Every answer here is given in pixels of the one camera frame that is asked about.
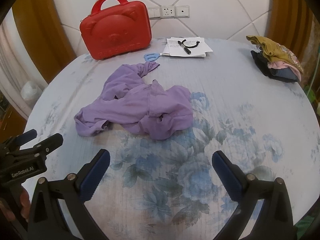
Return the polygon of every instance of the scissors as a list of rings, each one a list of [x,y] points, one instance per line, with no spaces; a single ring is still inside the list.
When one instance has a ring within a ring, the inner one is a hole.
[[[162,56],[162,53],[148,53],[144,55],[145,61],[155,61],[157,60],[160,56]]]

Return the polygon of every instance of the green cord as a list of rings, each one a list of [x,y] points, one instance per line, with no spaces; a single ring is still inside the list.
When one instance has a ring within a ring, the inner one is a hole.
[[[315,80],[315,77],[316,77],[316,74],[317,74],[317,71],[318,71],[318,65],[319,65],[319,61],[320,61],[320,44],[319,44],[319,47],[318,47],[318,60],[317,60],[317,65],[316,65],[316,69],[315,69],[315,72],[313,74],[313,77],[312,77],[312,80],[311,80],[311,84],[310,84],[310,87],[309,87],[309,90],[307,92],[307,96],[309,95],[309,92],[311,90],[311,87],[312,87],[312,84]]]

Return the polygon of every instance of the folded clothes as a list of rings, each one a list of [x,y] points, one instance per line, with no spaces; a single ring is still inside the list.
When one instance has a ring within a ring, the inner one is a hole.
[[[275,62],[268,62],[268,68],[272,68],[272,69],[286,69],[286,68],[290,68],[292,70],[292,72],[297,76],[298,80],[301,81],[301,74],[300,71],[298,69],[296,69],[294,66],[284,62],[284,61],[275,61]]]
[[[263,51],[263,56],[269,62],[284,61],[295,68],[297,68],[301,73],[303,73],[303,68],[297,59],[297,57],[285,46],[276,43],[266,37],[261,36],[246,36],[247,40],[252,44],[260,45]]]
[[[173,86],[164,90],[156,80],[150,85],[143,82],[142,77],[158,65],[121,65],[107,79],[101,95],[74,117],[78,134],[95,135],[108,130],[108,123],[114,122],[129,132],[163,140],[190,127],[193,112],[187,88]]]
[[[294,74],[294,72],[290,68],[284,69],[273,69],[268,68],[269,61],[263,56],[263,52],[260,53],[251,51],[252,58],[256,64],[256,66],[260,69],[260,71],[267,77],[275,80],[279,80],[282,82],[297,82],[299,78]]]

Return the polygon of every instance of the white tile wall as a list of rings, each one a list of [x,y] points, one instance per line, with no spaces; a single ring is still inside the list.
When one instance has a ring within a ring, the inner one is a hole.
[[[79,56],[87,53],[79,31],[80,21],[92,9],[96,0],[54,0],[70,40]],[[189,5],[190,18],[152,20],[154,38],[171,36],[202,36],[248,42],[246,35],[266,33],[271,0],[140,0],[147,7],[160,5]],[[116,5],[106,1],[102,8]]]

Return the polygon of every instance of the table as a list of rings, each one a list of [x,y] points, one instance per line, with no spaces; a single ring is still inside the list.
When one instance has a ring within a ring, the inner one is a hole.
[[[70,63],[45,89],[26,126],[36,129],[38,138],[25,148],[57,132],[64,138],[48,155],[47,172],[24,183],[30,196],[39,177],[56,180],[77,173],[105,148],[111,165],[85,205],[110,239],[213,239],[236,207],[211,166],[212,153],[222,150],[245,173],[265,180],[282,177],[296,223],[320,192],[320,130],[312,106],[297,83],[261,74],[250,54],[254,46],[206,42],[213,50],[207,57],[160,57],[160,66],[143,78],[148,84],[157,79],[164,89],[182,85],[192,93],[192,127],[164,141],[131,134],[118,124],[80,137],[73,117],[97,98],[121,64],[162,52],[166,39],[104,61],[86,54]],[[260,207],[261,202],[243,236]],[[71,230],[79,235],[72,225]]]

